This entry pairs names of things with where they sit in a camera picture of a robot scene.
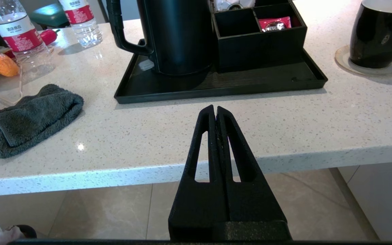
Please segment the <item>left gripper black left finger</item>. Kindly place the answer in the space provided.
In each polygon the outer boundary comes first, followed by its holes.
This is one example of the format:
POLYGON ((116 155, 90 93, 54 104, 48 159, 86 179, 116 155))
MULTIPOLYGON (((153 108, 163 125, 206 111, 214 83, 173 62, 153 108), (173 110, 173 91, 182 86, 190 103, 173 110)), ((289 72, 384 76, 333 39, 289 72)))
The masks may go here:
POLYGON ((188 157, 168 217, 171 239, 213 239, 214 227, 227 220, 224 178, 217 146, 213 105, 199 112, 188 157), (195 180, 204 132, 208 133, 209 182, 195 180))

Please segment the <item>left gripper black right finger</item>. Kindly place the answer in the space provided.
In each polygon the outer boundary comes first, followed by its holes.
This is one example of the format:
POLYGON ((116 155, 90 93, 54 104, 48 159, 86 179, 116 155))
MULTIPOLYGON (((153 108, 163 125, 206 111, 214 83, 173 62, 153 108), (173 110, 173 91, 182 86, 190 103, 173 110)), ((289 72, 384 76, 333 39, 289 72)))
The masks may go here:
POLYGON ((217 108, 219 159, 227 203, 225 239, 291 239, 287 219, 233 114, 217 108))

